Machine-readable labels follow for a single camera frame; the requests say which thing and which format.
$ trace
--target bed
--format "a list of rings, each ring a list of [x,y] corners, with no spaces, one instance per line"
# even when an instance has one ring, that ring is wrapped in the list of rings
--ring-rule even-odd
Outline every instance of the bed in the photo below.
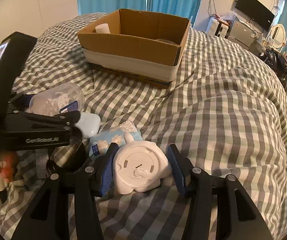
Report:
[[[176,79],[159,89],[89,68],[77,31],[102,13],[78,16],[38,38],[14,83],[17,92],[38,93],[73,82],[85,95],[87,112],[98,114],[101,130],[126,120],[163,152],[175,143],[192,164],[211,175],[237,176],[261,212],[274,239],[287,234],[287,97],[277,76],[250,52],[223,38],[190,29]],[[58,154],[65,158],[66,150]],[[10,239],[25,207],[44,180],[37,178],[35,152],[18,153],[16,179],[0,206],[0,234]],[[74,226],[70,196],[69,231]],[[181,239],[189,201],[175,185],[97,200],[105,239]],[[214,239],[213,205],[210,239]]]

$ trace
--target storage box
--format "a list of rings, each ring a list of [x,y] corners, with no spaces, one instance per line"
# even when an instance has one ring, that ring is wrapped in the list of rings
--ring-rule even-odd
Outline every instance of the storage box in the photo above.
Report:
[[[95,27],[103,23],[110,34],[96,33]],[[189,27],[187,18],[120,9],[81,29],[78,38],[90,63],[170,82],[176,77]]]

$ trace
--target white appliance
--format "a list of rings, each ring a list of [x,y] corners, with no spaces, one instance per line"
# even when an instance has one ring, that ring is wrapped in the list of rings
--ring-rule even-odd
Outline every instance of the white appliance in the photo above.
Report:
[[[219,22],[215,18],[210,18],[206,33],[208,33],[209,35],[224,38],[227,34],[228,29],[229,27],[227,25]]]

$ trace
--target black tv screen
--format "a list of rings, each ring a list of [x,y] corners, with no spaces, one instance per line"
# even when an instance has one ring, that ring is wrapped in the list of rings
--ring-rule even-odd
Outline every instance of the black tv screen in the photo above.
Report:
[[[274,14],[258,0],[238,0],[236,9],[254,20],[266,31],[269,30]]]

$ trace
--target clear plastic jar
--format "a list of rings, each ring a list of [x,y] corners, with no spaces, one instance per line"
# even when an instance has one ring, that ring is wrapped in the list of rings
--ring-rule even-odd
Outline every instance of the clear plastic jar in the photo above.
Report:
[[[73,83],[65,83],[34,95],[30,101],[30,112],[54,116],[67,111],[83,111],[85,96],[81,88]]]

